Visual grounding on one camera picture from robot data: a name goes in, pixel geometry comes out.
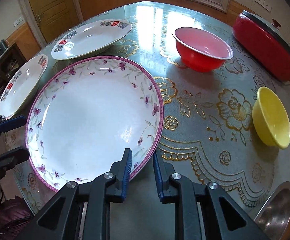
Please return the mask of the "white light switch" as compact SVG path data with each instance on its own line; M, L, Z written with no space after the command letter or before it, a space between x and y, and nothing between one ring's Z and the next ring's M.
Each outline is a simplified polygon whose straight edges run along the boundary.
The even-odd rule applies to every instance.
M23 18L19 17L17 20L13 22L13 26L16 27L17 25L21 24L23 22Z

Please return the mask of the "yellow bowl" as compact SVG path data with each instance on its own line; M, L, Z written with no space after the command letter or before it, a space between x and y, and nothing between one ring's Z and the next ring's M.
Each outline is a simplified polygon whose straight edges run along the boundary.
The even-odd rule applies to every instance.
M289 117L280 98L268 87L258 89L252 117L256 133L265 145L288 148Z

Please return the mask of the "wooden door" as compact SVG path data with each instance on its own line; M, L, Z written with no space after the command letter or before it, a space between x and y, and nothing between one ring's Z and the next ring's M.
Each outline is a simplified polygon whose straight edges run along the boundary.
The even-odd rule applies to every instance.
M79 23L73 0L29 0L29 3L48 43Z

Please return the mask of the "red electric cooking pot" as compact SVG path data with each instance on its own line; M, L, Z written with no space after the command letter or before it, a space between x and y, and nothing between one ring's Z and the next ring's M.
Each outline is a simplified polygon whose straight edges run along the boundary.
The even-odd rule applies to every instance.
M290 44L264 18L242 11L232 28L235 39L278 80L290 80Z

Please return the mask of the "white wall socket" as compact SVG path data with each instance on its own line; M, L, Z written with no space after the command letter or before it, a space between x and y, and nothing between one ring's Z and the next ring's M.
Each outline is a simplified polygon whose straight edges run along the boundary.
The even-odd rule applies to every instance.
M266 0L254 0L257 4L261 5L263 8L265 8L268 12L271 12L272 5L266 1Z

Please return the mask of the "white plate red characters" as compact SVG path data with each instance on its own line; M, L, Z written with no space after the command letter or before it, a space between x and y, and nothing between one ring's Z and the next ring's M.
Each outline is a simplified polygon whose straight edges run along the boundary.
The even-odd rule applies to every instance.
M22 65L8 82L0 98L0 116L10 119L20 112L38 89L48 66L48 57L40 54Z

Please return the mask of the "red plastic bowl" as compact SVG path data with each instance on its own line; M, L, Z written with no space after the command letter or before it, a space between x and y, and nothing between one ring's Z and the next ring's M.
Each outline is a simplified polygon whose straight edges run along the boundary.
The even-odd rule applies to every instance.
M210 72L233 58L231 47L209 31L180 27L174 30L173 37L181 61L197 72Z

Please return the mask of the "large purple floral plate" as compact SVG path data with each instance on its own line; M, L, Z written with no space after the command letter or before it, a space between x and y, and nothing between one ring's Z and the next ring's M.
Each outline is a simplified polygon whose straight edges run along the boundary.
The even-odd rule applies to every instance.
M131 178L149 161L163 130L160 89L139 64L97 56L58 72L35 99L26 146L38 179L53 191L93 181L132 151Z

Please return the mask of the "stainless steel bowl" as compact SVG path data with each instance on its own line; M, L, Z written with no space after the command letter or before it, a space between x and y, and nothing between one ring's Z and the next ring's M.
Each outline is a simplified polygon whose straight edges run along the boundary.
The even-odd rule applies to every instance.
M281 239L290 220L290 182L280 184L268 197L254 222L269 239Z

